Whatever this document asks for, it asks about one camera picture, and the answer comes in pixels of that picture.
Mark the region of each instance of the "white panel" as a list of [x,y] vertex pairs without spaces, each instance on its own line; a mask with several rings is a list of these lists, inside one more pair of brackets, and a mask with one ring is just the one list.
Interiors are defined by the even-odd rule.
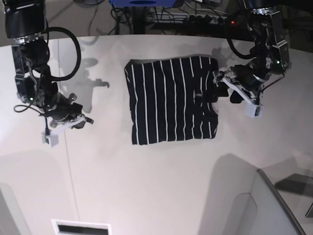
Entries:
[[254,224],[254,221],[256,219],[256,215],[257,215],[257,205],[255,204],[250,194],[250,197],[248,198],[245,207],[245,212],[241,218],[239,227],[236,231],[236,235],[249,235],[251,228]]
[[31,235],[29,227],[26,224],[25,218],[10,186],[0,184],[0,193],[3,196],[3,203],[6,204],[8,212],[12,217],[12,222],[16,225],[19,233],[21,235]]
[[[58,76],[58,41],[49,42]],[[15,113],[17,98],[11,47],[0,47],[0,183],[13,191],[33,235],[53,235],[51,218],[78,219],[64,136],[53,149],[43,145],[44,119],[32,110]]]
[[4,235],[20,235],[21,232],[16,226],[11,212],[6,204],[2,192],[0,191],[0,234]]
[[236,231],[238,231],[250,197],[250,193],[244,193],[239,194],[234,199],[225,228],[223,230],[223,235],[237,234]]
[[258,213],[250,235],[297,235],[284,210],[259,174],[255,175],[251,195]]

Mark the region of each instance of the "striped shirt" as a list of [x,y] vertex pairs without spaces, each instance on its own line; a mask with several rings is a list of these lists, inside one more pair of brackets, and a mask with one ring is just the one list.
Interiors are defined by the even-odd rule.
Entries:
[[195,56],[125,67],[133,144],[212,139],[218,115],[213,71],[217,60]]

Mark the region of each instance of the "black cable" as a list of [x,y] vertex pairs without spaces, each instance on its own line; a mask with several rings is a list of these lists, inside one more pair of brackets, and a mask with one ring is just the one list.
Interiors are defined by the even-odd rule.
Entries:
[[[19,104],[19,105],[15,105],[13,109],[14,109],[14,112],[16,112],[16,113],[22,113],[22,112],[26,111],[27,109],[31,109],[31,110],[34,110],[34,111],[36,111],[37,113],[39,113],[40,116],[45,116],[45,114],[39,112],[37,109],[32,108],[31,105],[32,105],[32,104],[30,104],[30,105],[28,105],[28,106],[27,106],[27,105],[23,105],[23,104]],[[18,108],[18,107],[26,107],[26,108],[25,108],[25,109],[22,109],[22,110],[16,110],[16,108]]]
[[[46,23],[47,28],[49,28],[49,23],[47,19],[45,20],[45,23]],[[49,45],[49,32],[47,33],[47,45]]]
[[108,35],[111,35],[111,33],[112,33],[116,28],[117,28],[117,25],[116,25],[113,29],[111,29],[111,31],[108,33]]
[[96,4],[96,9],[95,9],[95,11],[94,11],[93,17],[92,17],[92,19],[91,19],[91,21],[90,21],[90,23],[89,23],[89,26],[88,26],[88,36],[90,36],[90,28],[91,28],[91,25],[92,25],[92,22],[93,22],[94,18],[95,18],[96,15],[97,15],[97,11],[98,11],[98,8],[99,8],[99,2],[98,2],[98,0],[96,0],[96,2],[97,2],[97,4]]
[[116,14],[116,16],[118,16],[118,13],[122,12],[122,14],[120,15],[120,17],[122,18],[123,16],[125,16],[125,21],[119,21],[120,24],[128,24],[128,28],[129,28],[129,32],[130,34],[133,33],[133,29],[132,29],[132,24],[130,21],[130,13],[129,13],[129,9],[127,7],[124,8],[116,8],[114,7],[114,5],[112,5],[112,9],[111,9],[111,16],[112,18],[117,22],[117,18],[113,15],[113,12]]
[[173,17],[174,23],[176,23],[176,22],[175,22],[175,16],[174,16],[171,12],[168,12],[168,11],[166,11],[166,10],[163,10],[163,11],[165,11],[167,14],[171,15],[171,16]]
[[278,78],[276,81],[272,82],[271,84],[269,84],[268,86],[264,87],[261,92],[264,92],[267,88],[269,88],[270,86],[276,84],[277,82],[279,82],[280,80],[282,80],[283,78],[285,78],[285,74],[283,73],[283,76]]
[[182,12],[184,12],[184,13],[187,13],[188,14],[188,16],[190,16],[190,13],[189,12],[187,12],[187,11],[185,11],[185,10],[182,10],[182,9],[180,9],[180,8],[178,8],[180,11],[182,11]]
[[163,17],[163,13],[164,13],[164,7],[162,7],[162,11],[161,11],[161,18],[160,18],[160,19],[162,19],[162,17]]
[[79,46],[79,42],[77,40],[77,38],[75,37],[75,35],[67,30],[66,28],[62,28],[62,27],[49,27],[47,28],[44,33],[48,33],[48,32],[61,32],[61,33],[65,33],[67,36],[69,36],[74,44],[75,44],[75,49],[76,49],[76,53],[77,53],[77,59],[76,59],[76,65],[73,69],[73,71],[69,74],[66,75],[64,77],[55,77],[55,76],[51,76],[51,81],[55,81],[55,82],[60,82],[60,81],[67,81],[69,79],[71,79],[78,71],[81,61],[82,61],[82,53],[80,51],[80,46]]
[[155,12],[156,12],[156,20],[157,20],[158,23],[160,23],[160,21],[158,20],[157,8],[156,8],[156,7],[155,7]]
[[250,60],[254,57],[256,57],[256,55],[254,54],[248,54],[248,55],[243,55],[241,54],[240,52],[238,52],[233,44],[233,41],[231,40],[230,38],[230,35],[228,33],[228,25],[229,25],[229,22],[231,20],[233,20],[234,18],[238,17],[239,15],[242,15],[242,14],[246,14],[248,12],[248,10],[240,10],[240,11],[237,11],[236,13],[234,13],[233,15],[229,16],[227,19],[225,19],[224,21],[224,34],[225,34],[225,37],[227,39],[227,42],[229,44],[229,47],[230,49],[233,51],[233,53],[235,55],[237,55],[239,58],[241,59],[244,59],[244,60]]

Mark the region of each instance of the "folded shirt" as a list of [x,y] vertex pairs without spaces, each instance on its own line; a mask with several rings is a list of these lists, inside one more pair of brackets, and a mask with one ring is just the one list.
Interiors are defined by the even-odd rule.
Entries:
[[133,144],[213,139],[218,126],[213,71],[218,69],[217,60],[205,56],[130,62],[125,76]]

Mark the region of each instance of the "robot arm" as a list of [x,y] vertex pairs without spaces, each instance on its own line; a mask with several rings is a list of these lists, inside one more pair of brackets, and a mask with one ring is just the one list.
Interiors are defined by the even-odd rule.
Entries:
[[[22,112],[31,105],[36,106],[47,119],[52,118],[50,126],[57,130],[50,131],[47,123],[43,132],[43,141],[51,146],[57,144],[57,134],[64,127],[83,128],[86,122],[93,120],[82,114],[83,106],[73,103],[75,94],[69,98],[58,92],[57,81],[71,79],[79,69],[81,51],[76,37],[68,30],[60,27],[47,28],[44,0],[2,0],[5,9],[5,30],[7,38],[13,39],[12,53],[15,64],[15,82],[18,98],[28,104]],[[77,63],[73,72],[65,77],[54,77],[47,65],[50,52],[42,34],[59,31],[67,34],[74,42],[77,51]],[[40,73],[35,77],[33,71]]]
[[[246,0],[245,5],[251,6],[253,3],[261,5],[260,1],[256,0]],[[223,83],[233,90],[230,97],[232,103],[246,101],[248,116],[260,117],[264,83],[269,81],[272,74],[284,75],[291,67],[288,43],[285,40],[281,13],[275,7],[246,9],[234,14],[225,21],[226,36],[227,24],[238,16],[243,16],[248,21],[248,29],[254,38],[255,46],[249,55],[242,55],[235,49],[229,37],[227,41],[238,57],[252,60],[246,65],[236,65],[227,71],[214,72],[214,82],[217,86]]]

